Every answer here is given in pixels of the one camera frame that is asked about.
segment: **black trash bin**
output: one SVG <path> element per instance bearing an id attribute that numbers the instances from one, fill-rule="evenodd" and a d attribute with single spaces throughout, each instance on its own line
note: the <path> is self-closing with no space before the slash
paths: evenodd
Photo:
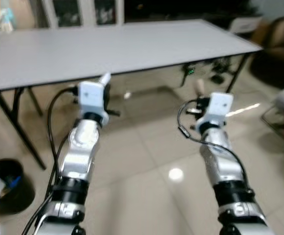
<path id="1" fill-rule="evenodd" d="M 22 165 L 14 159 L 0 160 L 0 178 L 18 179 L 2 198 L 0 198 L 0 214 L 16 214 L 28 208 L 34 200 L 35 191 L 31 180 L 23 173 Z"/>

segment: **robotic arm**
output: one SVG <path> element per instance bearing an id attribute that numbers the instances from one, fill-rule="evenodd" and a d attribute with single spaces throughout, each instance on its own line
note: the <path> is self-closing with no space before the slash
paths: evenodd
<path id="1" fill-rule="evenodd" d="M 212 93 L 210 98 L 198 97 L 197 108 L 187 110 L 197 120 L 198 142 L 204 143 L 200 152 L 219 206 L 220 235 L 274 235 L 223 130 L 232 102 L 231 94 Z"/>
<path id="2" fill-rule="evenodd" d="M 39 216 L 34 235 L 86 234 L 79 223 L 85 216 L 84 204 L 94 169 L 99 129 L 108 123 L 108 114 L 118 115 L 107 110 L 109 80 L 110 74 L 105 74 L 98 83 L 81 82 L 79 85 L 81 121 L 69 135 L 69 149 L 60 177 Z M 179 122 L 186 105 L 178 113 L 179 130 L 186 138 L 203 144 L 201 154 L 218 202 L 218 220 L 223 225 L 220 235 L 274 235 L 256 203 L 243 164 L 231 150 L 223 130 L 232 95 L 212 93 L 208 98 L 199 94 L 195 102 L 196 109 L 189 109 L 187 113 L 195 116 L 195 130 L 201 134 L 201 140 L 192 138 Z"/>
<path id="3" fill-rule="evenodd" d="M 94 169 L 99 129 L 109 121 L 110 74 L 98 83 L 81 82 L 78 96 L 81 120 L 69 134 L 69 148 L 60 168 L 58 183 L 46 204 L 34 235 L 85 235 L 79 226 L 85 216 L 85 200 Z"/>

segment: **brown chair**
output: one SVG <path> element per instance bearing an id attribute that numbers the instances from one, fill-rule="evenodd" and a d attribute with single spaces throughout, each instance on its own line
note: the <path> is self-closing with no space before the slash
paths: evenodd
<path id="1" fill-rule="evenodd" d="M 265 50 L 258 52 L 250 71 L 259 80 L 284 88 L 284 18 L 274 21 L 264 40 Z"/>

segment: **table leg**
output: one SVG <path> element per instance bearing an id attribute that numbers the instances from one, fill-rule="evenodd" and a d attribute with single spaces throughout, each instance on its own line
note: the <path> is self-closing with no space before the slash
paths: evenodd
<path id="1" fill-rule="evenodd" d="M 183 87 L 184 84 L 185 84 L 186 77 L 189 75 L 189 66 L 190 65 L 191 65 L 191 63 L 186 63 L 182 67 L 182 70 L 184 71 L 184 75 L 183 75 L 180 87 Z"/>
<path id="2" fill-rule="evenodd" d="M 240 74 L 240 71 L 241 71 L 242 68 L 244 67 L 245 62 L 246 62 L 246 60 L 248 59 L 249 55 L 250 55 L 250 54 L 245 54 L 245 55 L 243 56 L 243 58 L 241 59 L 240 65 L 239 65 L 238 69 L 236 70 L 236 72 L 234 73 L 230 85 L 228 86 L 228 88 L 227 88 L 226 91 L 225 91 L 226 93 L 230 93 L 230 92 L 231 92 L 231 90 L 232 90 L 232 88 L 233 88 L 233 86 L 234 86 L 234 84 L 235 84 L 235 82 L 236 82 L 236 80 L 237 80 L 237 78 L 238 78 L 238 76 L 239 76 L 239 74 Z"/>
<path id="3" fill-rule="evenodd" d="M 9 109 L 6 101 L 2 97 L 1 92 L 0 92 L 0 107 L 4 111 L 4 113 L 6 114 L 9 121 L 11 122 L 11 124 L 16 129 L 16 131 L 18 132 L 18 134 L 19 134 L 20 138 L 22 139 L 23 143 L 25 144 L 25 146 L 29 149 L 29 151 L 33 155 L 34 159 L 39 164 L 40 168 L 45 170 L 46 166 L 45 166 L 44 162 L 40 158 L 38 152 L 36 151 L 35 147 L 31 143 L 31 141 L 29 140 L 28 136 L 26 135 L 26 133 L 24 132 L 22 127 L 19 125 L 18 121 L 15 119 L 15 117 L 14 117 L 13 113 L 11 112 L 11 110 Z"/>
<path id="4" fill-rule="evenodd" d="M 11 111 L 12 115 L 14 115 L 14 118 L 18 120 L 18 114 L 19 114 L 19 102 L 21 94 L 23 93 L 24 88 L 16 88 L 14 93 L 14 102 L 13 102 L 13 109 Z"/>
<path id="5" fill-rule="evenodd" d="M 38 103 L 38 100 L 36 99 L 33 91 L 32 91 L 32 87 L 28 87 L 28 91 L 29 91 L 29 95 L 34 103 L 35 109 L 38 112 L 38 114 L 42 117 L 43 116 L 43 112 L 42 109 L 40 108 L 40 105 Z"/>

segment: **cable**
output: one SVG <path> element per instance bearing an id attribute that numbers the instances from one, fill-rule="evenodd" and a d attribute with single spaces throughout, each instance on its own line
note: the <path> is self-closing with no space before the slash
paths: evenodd
<path id="1" fill-rule="evenodd" d="M 53 192 L 51 192 L 48 197 L 43 201 L 42 204 L 40 204 L 39 208 L 34 212 L 34 214 L 31 216 L 31 218 L 29 219 L 29 222 L 26 224 L 23 232 L 21 235 L 26 235 L 31 227 L 31 225 L 33 224 L 34 220 L 36 219 L 36 217 L 38 216 L 38 214 L 40 213 L 40 211 L 44 208 L 44 206 L 48 203 L 48 201 L 51 199 L 51 197 L 53 196 Z"/>
<path id="2" fill-rule="evenodd" d="M 248 176 L 247 176 L 247 172 L 246 172 L 246 169 L 244 167 L 244 164 L 243 162 L 239 159 L 239 157 L 236 155 L 236 153 L 234 153 L 232 150 L 220 145 L 220 144 L 216 144 L 216 143 L 211 143 L 211 142 L 207 142 L 207 141 L 201 141 L 201 140 L 198 140 L 198 139 L 195 139 L 193 138 L 193 136 L 191 135 L 191 133 L 181 124 L 181 120 L 180 120 L 180 117 L 181 117 L 181 114 L 182 112 L 184 111 L 184 109 L 190 104 L 190 103 L 194 103 L 194 102 L 197 102 L 197 99 L 192 99 L 192 100 L 189 100 L 185 103 L 183 103 L 181 105 L 181 107 L 179 108 L 178 112 L 177 112 L 177 125 L 178 125 L 178 129 L 180 130 L 180 132 L 185 136 L 185 138 L 187 139 L 190 139 L 191 141 L 194 141 L 194 142 L 197 142 L 197 143 L 200 143 L 200 144 L 204 144 L 204 145 L 208 145 L 208 146 L 211 146 L 211 147 L 217 147 L 217 148 L 221 148 L 227 152 L 229 152 L 235 159 L 236 161 L 240 164 L 240 167 L 242 169 L 242 174 L 243 174 L 243 178 L 245 180 L 245 183 L 247 185 L 248 188 L 249 187 L 249 183 L 248 183 Z"/>
<path id="3" fill-rule="evenodd" d="M 55 183 L 57 182 L 58 178 L 59 178 L 59 166 L 58 166 L 58 162 L 57 162 L 57 153 L 56 153 L 56 148 L 55 148 L 55 143 L 54 143 L 54 136 L 53 136 L 53 131 L 52 131 L 52 126 L 51 126 L 51 116 L 52 116 L 52 111 L 53 111 L 53 107 L 54 104 L 56 102 L 56 100 L 65 92 L 72 92 L 73 88 L 69 87 L 69 88 L 65 88 L 62 89 L 61 91 L 59 91 L 54 98 L 52 99 L 48 111 L 47 111 L 47 137 L 49 140 L 49 144 L 50 144 L 50 148 L 52 150 L 52 154 L 53 154 L 53 159 L 54 159 L 54 166 L 53 168 L 55 168 Z"/>
<path id="4" fill-rule="evenodd" d="M 63 138 L 63 140 L 61 141 L 60 145 L 59 145 L 59 148 L 58 148 L 58 151 L 57 151 L 57 155 L 56 155 L 56 161 L 58 162 L 58 159 L 59 159 L 59 156 L 60 156 L 60 152 L 66 142 L 66 140 L 68 139 L 68 136 L 69 136 L 69 133 L 68 132 L 66 134 L 66 136 Z M 51 187 L 52 187 L 52 182 L 53 182 L 53 178 L 54 178 L 54 173 L 55 173 L 55 170 L 56 170 L 56 166 L 55 164 L 53 165 L 53 168 L 52 168 L 52 171 L 51 171 L 51 174 L 50 174 L 50 177 L 49 177 L 49 180 L 48 180 L 48 185 L 47 185 L 47 190 L 46 190 L 46 195 L 45 195 L 45 199 L 47 198 L 48 194 L 50 193 L 50 190 L 51 190 Z"/>

